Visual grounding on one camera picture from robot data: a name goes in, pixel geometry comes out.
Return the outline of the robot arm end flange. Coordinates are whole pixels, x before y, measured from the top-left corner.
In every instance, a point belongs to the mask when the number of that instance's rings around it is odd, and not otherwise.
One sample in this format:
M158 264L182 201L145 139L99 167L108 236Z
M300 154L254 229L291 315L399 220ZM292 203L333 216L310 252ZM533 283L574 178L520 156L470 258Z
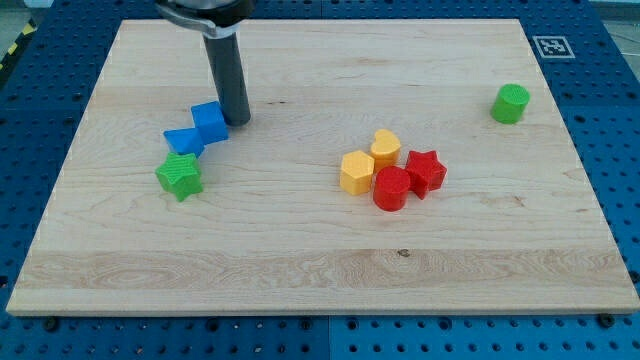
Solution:
M157 12L172 24L210 39L233 35L256 8L255 0L155 0Z

